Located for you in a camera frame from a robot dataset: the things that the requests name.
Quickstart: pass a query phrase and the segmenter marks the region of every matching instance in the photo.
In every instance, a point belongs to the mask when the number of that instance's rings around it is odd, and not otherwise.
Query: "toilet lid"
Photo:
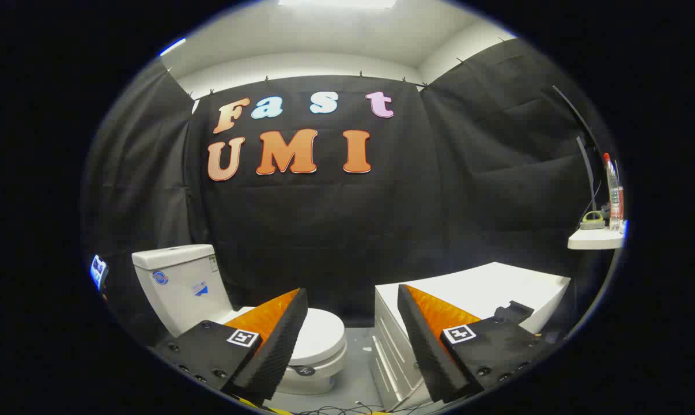
[[[243,307],[227,315],[222,323],[226,324],[227,321],[252,309],[253,307]],[[325,310],[307,309],[289,365],[299,366],[320,362],[339,352],[344,343],[345,324],[339,317]]]

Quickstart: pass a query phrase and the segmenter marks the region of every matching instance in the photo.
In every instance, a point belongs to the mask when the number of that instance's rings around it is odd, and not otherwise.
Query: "water bottle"
[[[611,204],[611,211],[609,213],[609,229],[612,231],[618,231],[622,218],[621,204],[619,200],[619,179],[617,179],[617,173],[616,170],[614,170],[614,163],[611,162],[609,153],[603,154],[603,160],[606,162],[606,181],[608,181],[609,184],[609,203]]]

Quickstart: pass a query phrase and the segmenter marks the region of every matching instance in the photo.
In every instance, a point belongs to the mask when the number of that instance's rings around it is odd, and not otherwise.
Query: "white wall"
[[[193,92],[197,99],[209,94],[210,89],[221,91],[266,79],[295,76],[319,76],[320,74],[351,74],[357,76],[388,78],[421,84],[424,80],[416,68],[390,61],[337,53],[281,53],[261,55],[237,61],[221,63],[189,74],[176,81],[186,92]]]
[[[419,74],[429,84],[460,63],[457,58],[467,59],[503,40],[514,39],[514,35],[490,21],[480,20],[458,32],[439,49],[419,64]]]

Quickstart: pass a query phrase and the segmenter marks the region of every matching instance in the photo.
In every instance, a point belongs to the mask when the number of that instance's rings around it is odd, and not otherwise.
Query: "toilet tank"
[[[150,305],[174,337],[232,312],[211,245],[135,252],[132,263]]]

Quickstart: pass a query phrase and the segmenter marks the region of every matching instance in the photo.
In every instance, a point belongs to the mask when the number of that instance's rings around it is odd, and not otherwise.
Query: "black curtain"
[[[562,92],[595,135],[595,142]],[[329,114],[309,111],[314,92],[339,95]],[[392,118],[365,95],[383,92]],[[256,103],[281,97],[275,118]],[[250,98],[235,125],[213,134],[222,105]],[[152,344],[165,329],[137,281],[131,253],[181,244],[216,249],[235,307],[305,287],[310,307],[348,326],[373,325],[374,286],[502,262],[571,277],[551,326],[565,329],[598,290],[611,251],[576,251],[568,237],[590,202],[576,137],[606,200],[601,153],[616,157],[594,105],[545,56],[507,40],[458,63],[427,89],[349,76],[257,82],[193,101],[160,62],[148,66],[106,116],[84,177],[87,263],[110,265],[109,304]],[[261,176],[260,135],[286,143],[315,129],[314,173]],[[343,171],[342,132],[368,131],[370,173]],[[207,147],[245,137],[237,173],[207,174]],[[229,163],[229,147],[221,168]]]
[[[329,114],[309,110],[314,92],[337,92]],[[391,97],[392,118],[371,111],[367,94]],[[253,119],[255,104],[277,96],[283,113]],[[213,134],[218,109],[247,97],[235,125]],[[314,129],[314,173],[256,173],[260,135],[279,131],[288,144],[299,129]],[[343,131],[364,130],[371,171],[346,173]],[[228,293],[237,305],[258,305],[293,289],[308,290],[309,305],[373,326],[374,285],[439,275],[443,260],[441,183],[435,136],[415,86],[405,82],[316,76],[258,82],[200,100],[192,117],[187,177],[192,209],[202,223],[196,242],[215,246]],[[207,147],[245,137],[237,173],[215,182]],[[229,147],[221,168],[229,165]]]
[[[112,312],[145,344],[165,333],[145,297],[132,252],[189,244],[183,151],[193,100],[156,60],[102,121],[82,177],[82,249],[108,263]]]
[[[600,182],[597,204],[608,199],[601,154],[615,157],[615,150],[594,106],[519,39],[464,59],[421,97],[437,137],[448,271],[502,262],[571,277],[551,322],[569,327],[598,291],[613,254],[566,247],[591,200],[576,137],[594,189]]]

